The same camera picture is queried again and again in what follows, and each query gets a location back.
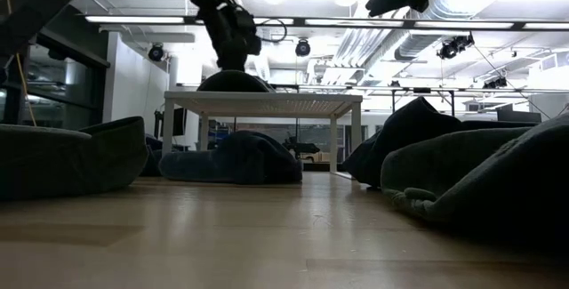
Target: floor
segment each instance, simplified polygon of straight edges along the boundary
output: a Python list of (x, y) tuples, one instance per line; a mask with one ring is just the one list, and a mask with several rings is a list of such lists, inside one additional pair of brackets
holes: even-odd
[(328, 173), (302, 185), (137, 181), (0, 204), (4, 288), (568, 288), (536, 254), (427, 229)]

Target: desk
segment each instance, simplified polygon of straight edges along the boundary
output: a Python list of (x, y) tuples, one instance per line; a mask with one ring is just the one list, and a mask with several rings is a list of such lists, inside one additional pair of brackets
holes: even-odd
[[(337, 119), (351, 113), (351, 152), (362, 142), (362, 96), (349, 94), (266, 93), (266, 92), (182, 92), (164, 93), (164, 150), (172, 151), (174, 105), (200, 117), (201, 150), (206, 150), (210, 116), (288, 117), (330, 119), (330, 153), (338, 154)], [(330, 172), (336, 173), (337, 158), (330, 157)]]

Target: ventilation duct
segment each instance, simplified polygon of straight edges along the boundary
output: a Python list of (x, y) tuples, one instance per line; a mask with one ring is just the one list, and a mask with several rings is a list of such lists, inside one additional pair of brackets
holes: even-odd
[[(495, 0), (429, 0), (429, 8), (423, 12), (410, 11), (406, 19), (415, 20), (467, 20), (471, 19)], [(365, 64), (367, 70), (374, 73), (381, 72), (381, 64), (384, 59), (396, 59), (401, 61), (413, 60), (419, 54), (439, 40), (440, 35), (413, 35), (408, 30), (396, 30), (391, 32), (381, 44), (380, 48), (372, 55)]]

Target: robotic arm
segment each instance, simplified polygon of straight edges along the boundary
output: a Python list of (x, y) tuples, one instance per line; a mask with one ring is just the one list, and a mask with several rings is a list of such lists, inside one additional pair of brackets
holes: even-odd
[[(72, 0), (27, 0), (0, 24), (0, 68), (7, 69), (13, 55)], [(248, 54), (260, 53), (260, 39), (252, 15), (235, 0), (190, 0), (204, 21), (224, 70), (244, 71)]]

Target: cable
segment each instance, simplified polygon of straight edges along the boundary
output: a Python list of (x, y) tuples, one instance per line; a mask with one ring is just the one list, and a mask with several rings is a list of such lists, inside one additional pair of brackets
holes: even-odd
[[(8, 4), (8, 14), (10, 15), (12, 14), (12, 1), (6, 0), (6, 3)], [(32, 118), (32, 123), (34, 124), (34, 126), (37, 126), (36, 117), (34, 116), (34, 110), (32, 110), (32, 104), (29, 102), (28, 85), (26, 84), (26, 78), (24, 77), (24, 68), (21, 66), (21, 59), (19, 53), (16, 53), (16, 61), (18, 62), (18, 70), (20, 72), (21, 88), (24, 90), (24, 97), (28, 102), (29, 116)]]
[(265, 38), (262, 38), (262, 37), (260, 37), (260, 40), (266, 41), (266, 42), (270, 42), (270, 43), (273, 43), (273, 44), (278, 44), (279, 42), (284, 41), (284, 40), (286, 39), (286, 37), (288, 36), (288, 28), (286, 27), (286, 24), (285, 24), (282, 20), (280, 20), (280, 19), (267, 19), (266, 21), (263, 21), (263, 22), (260, 23), (259, 25), (260, 25), (260, 26), (265, 26), (265, 25), (267, 24), (267, 22), (269, 22), (269, 21), (278, 21), (278, 23), (280, 23), (281, 26), (283, 26), (284, 35), (281, 36), (281, 38), (280, 38), (280, 39), (277, 39), (277, 40), (265, 39)]
[[(488, 62), (488, 64), (490, 65), (490, 67), (492, 67), (492, 69), (494, 69), (494, 71), (498, 74), (501, 75), (500, 71), (498, 71), (498, 69), (488, 60), (488, 58), (486, 58), (486, 56), (480, 51), (480, 49), (478, 49), (478, 47), (473, 44), (472, 46), (475, 47), (475, 49), (478, 51), (478, 53), (480, 53), (480, 55), (482, 56), (482, 58), (484, 58), (484, 60), (486, 60), (486, 62)], [(508, 79), (506, 77), (504, 77), (504, 79), (506, 79), (506, 82), (508, 83), (508, 85), (510, 85), (512, 88), (517, 89), (510, 81), (508, 81)], [(551, 119), (551, 117), (546, 114), (545, 112), (543, 112), (543, 110), (541, 110), (538, 106), (535, 105), (535, 103), (533, 103), (528, 97), (525, 96), (525, 94), (519, 92), (519, 94), (524, 97), (524, 99), (527, 100), (527, 102), (529, 102), (534, 108), (538, 109), (547, 119)]]

